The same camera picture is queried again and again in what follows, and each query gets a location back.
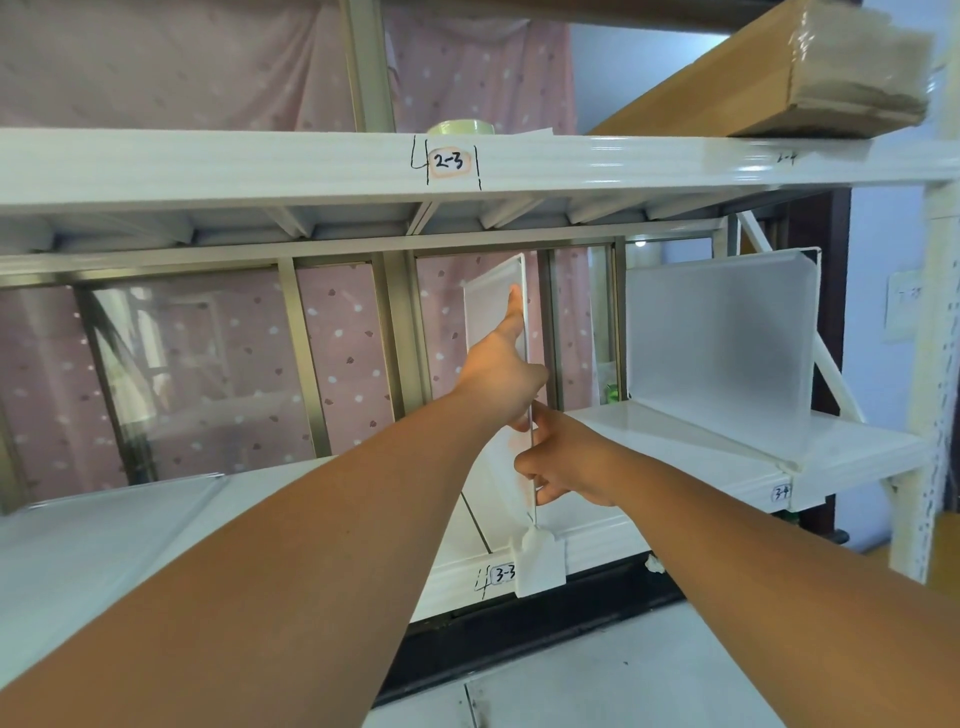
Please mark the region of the orange-rimmed shelf label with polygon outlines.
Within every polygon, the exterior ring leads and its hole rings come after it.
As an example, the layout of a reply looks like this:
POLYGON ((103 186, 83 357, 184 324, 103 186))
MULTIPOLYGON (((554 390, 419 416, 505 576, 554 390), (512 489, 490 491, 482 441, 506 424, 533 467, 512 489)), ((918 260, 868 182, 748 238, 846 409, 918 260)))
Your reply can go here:
POLYGON ((437 147, 426 151, 427 170, 431 180, 453 179, 472 176, 474 152, 460 147, 437 147))

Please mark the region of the person's left forearm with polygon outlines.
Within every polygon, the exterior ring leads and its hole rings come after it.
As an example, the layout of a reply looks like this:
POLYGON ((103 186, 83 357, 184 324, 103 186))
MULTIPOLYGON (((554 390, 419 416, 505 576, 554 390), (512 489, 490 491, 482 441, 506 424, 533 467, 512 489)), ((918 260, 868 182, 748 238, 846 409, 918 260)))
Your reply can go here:
POLYGON ((361 728, 468 471, 538 389, 463 382, 269 496, 0 690, 0 728, 361 728))

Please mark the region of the pink dotted curtain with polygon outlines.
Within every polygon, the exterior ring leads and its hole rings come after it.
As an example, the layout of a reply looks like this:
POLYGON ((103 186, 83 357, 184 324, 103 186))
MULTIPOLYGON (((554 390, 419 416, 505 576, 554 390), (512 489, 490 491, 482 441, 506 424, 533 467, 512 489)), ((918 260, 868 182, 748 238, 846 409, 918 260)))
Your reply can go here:
MULTIPOLYGON (((338 2, 0 0, 8 128, 354 132, 338 2)), ((14 283, 16 258, 199 247, 192 213, 0 214, 13 508, 342 455, 394 421, 378 263, 14 283)))

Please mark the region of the translucent white shelf divider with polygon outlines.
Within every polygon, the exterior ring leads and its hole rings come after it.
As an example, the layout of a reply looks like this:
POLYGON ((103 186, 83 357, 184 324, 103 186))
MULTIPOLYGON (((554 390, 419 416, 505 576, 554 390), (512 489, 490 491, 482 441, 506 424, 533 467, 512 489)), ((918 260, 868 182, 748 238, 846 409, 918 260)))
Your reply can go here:
POLYGON ((0 517, 0 689, 137 586, 228 482, 207 474, 0 517))
MULTIPOLYGON (((464 335, 470 350, 502 321, 512 285, 527 294, 526 260, 512 256, 463 286, 464 335)), ((532 432, 501 428, 483 447, 463 486, 463 498, 490 551, 492 565, 514 562, 510 585, 519 599, 567 583, 566 544, 538 523, 533 482, 518 474, 515 458, 533 446, 532 432)), ((486 566, 476 590, 485 587, 486 566)))
POLYGON ((626 272, 626 400, 791 468, 812 442, 821 271, 786 249, 626 272))

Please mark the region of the gold metal window frame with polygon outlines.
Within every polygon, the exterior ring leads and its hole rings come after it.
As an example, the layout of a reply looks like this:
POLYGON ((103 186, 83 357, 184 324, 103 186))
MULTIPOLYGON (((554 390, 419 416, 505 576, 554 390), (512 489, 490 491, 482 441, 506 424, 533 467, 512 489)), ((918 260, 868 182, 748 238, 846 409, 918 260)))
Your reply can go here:
POLYGON ((340 455, 444 394, 462 287, 528 264, 552 405, 624 397, 623 240, 221 261, 0 263, 0 514, 340 455))

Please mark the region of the person's right hand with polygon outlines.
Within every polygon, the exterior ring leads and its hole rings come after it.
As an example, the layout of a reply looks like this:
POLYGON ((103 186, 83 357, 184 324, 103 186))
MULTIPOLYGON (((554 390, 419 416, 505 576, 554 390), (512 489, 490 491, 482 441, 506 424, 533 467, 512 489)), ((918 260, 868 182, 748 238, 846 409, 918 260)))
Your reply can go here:
POLYGON ((623 505, 622 479, 631 464, 630 450, 578 422, 578 447, 538 452, 531 446, 514 458, 515 471, 534 483, 536 505, 551 504, 568 493, 599 506, 623 505))

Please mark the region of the person's right forearm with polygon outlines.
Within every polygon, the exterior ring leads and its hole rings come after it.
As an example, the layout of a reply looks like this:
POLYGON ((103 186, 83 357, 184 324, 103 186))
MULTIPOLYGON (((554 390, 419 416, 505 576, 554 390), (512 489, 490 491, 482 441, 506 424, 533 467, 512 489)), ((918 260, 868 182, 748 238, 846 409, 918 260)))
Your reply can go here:
POLYGON ((960 728, 960 603, 608 444, 603 482, 788 728, 960 728))

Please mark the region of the person's left hand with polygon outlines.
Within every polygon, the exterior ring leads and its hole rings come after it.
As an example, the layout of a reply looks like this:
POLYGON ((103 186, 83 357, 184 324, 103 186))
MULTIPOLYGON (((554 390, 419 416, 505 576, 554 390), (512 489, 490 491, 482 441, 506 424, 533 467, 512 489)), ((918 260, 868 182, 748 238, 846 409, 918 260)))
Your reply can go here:
POLYGON ((546 367, 517 348, 525 335, 524 301, 521 288, 511 285, 504 318, 468 351, 453 390, 467 423, 486 439, 505 427, 533 432, 547 422, 549 411, 537 400, 546 367))

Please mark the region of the white wall switch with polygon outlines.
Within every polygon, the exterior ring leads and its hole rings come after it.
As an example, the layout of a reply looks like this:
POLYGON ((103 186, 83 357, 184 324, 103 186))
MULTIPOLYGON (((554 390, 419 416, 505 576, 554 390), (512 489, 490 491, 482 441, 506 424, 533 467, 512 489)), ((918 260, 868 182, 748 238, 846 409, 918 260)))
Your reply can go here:
POLYGON ((898 271, 887 279, 883 340, 899 343, 914 339, 923 292, 922 270, 898 271))

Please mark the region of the white metal shelving rack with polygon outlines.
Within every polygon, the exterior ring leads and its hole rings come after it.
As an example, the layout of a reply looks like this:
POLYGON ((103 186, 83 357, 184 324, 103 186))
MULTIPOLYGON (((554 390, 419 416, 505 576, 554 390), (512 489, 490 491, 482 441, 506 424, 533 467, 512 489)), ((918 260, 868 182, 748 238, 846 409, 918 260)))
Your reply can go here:
MULTIPOLYGON (((657 229, 692 237, 693 220, 677 216, 710 208, 732 211, 766 192, 800 195, 814 188, 923 186, 930 201, 944 202, 960 190, 960 141, 927 141, 890 147, 876 140, 745 137, 429 135, 400 133, 296 134, 294 132, 26 129, 0 137, 0 172, 23 177, 0 185, 0 213, 204 213, 259 208, 416 208, 415 222, 458 204, 484 212, 489 231, 455 231, 381 238, 302 240, 306 254, 317 246, 356 252, 499 247, 521 242, 564 241, 594 230, 601 213, 650 213, 650 222, 615 224, 610 237, 657 229), (475 173, 431 179, 426 151, 471 149, 475 173), (540 203, 567 201, 569 224, 498 231, 540 203)), ((890 479, 897 516, 891 566, 925 579, 933 505, 920 477, 933 483, 947 446, 933 448, 933 433, 945 434, 955 394, 934 404, 933 385, 920 370, 934 371, 933 354, 915 367, 911 415, 937 416, 930 425, 911 423, 906 435, 843 418, 812 414, 812 442, 799 467, 776 463, 742 445, 638 405, 604 405, 579 411, 608 435, 625 436, 722 492, 766 512, 771 490, 791 483, 789 505, 800 509, 830 495, 831 488, 859 480, 890 479)), ((271 467, 228 476, 228 482, 149 566, 132 589, 188 549, 270 496, 332 461, 271 467)))

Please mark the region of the plastic-wrapped cardboard box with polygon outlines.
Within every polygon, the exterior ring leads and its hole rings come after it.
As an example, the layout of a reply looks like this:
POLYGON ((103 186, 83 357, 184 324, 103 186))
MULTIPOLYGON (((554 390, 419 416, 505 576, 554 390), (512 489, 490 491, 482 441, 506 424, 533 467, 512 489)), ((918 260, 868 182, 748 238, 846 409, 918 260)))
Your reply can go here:
POLYGON ((590 131, 870 140, 927 118, 935 35, 846 0, 784 0, 590 131))

